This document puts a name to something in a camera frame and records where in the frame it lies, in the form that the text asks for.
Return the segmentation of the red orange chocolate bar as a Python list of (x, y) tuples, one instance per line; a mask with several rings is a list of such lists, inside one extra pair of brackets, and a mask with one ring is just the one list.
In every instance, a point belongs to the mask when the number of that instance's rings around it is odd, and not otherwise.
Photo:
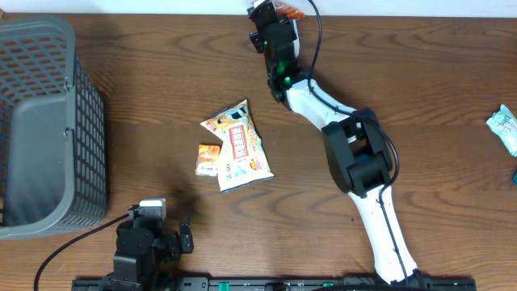
[(275, 12), (278, 16), (288, 17), (289, 19), (304, 19), (305, 13), (294, 6), (288, 5), (285, 2), (277, 1), (274, 2)]

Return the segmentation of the small orange snack packet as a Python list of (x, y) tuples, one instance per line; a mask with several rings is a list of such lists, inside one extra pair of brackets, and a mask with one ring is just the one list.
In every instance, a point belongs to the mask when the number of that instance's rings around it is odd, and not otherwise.
[(216, 177), (220, 152), (219, 145), (199, 145), (195, 174)]

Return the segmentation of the yellow white chips bag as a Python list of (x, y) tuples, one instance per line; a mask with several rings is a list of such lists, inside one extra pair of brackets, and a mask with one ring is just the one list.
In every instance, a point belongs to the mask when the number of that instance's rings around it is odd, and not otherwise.
[(217, 178), (221, 192), (275, 177), (251, 118), (248, 101), (226, 108), (200, 123), (221, 139)]

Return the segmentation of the pale green wipes pack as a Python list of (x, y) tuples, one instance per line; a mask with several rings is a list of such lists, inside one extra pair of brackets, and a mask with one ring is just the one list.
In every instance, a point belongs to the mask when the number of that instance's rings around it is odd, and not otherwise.
[(511, 156), (516, 156), (516, 118), (504, 104), (485, 122), (496, 134)]

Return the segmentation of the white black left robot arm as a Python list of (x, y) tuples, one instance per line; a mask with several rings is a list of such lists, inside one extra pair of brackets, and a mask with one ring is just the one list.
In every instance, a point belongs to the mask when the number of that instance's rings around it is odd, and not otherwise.
[(172, 275), (161, 270), (194, 249), (191, 220), (187, 215), (179, 230), (163, 230), (163, 206), (133, 206), (129, 218), (116, 229), (113, 273), (102, 279), (101, 291), (175, 290)]

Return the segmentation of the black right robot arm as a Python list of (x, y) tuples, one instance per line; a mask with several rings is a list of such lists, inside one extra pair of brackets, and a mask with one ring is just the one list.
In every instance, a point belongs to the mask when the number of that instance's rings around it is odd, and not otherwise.
[(392, 140), (371, 109), (340, 103), (319, 87), (312, 69), (301, 67), (294, 19), (267, 0), (252, 2), (247, 13), (256, 26), (250, 40), (265, 58), (271, 95), (321, 132), (331, 176), (359, 211), (377, 275), (389, 285), (409, 285), (418, 266), (393, 206), (400, 161)]

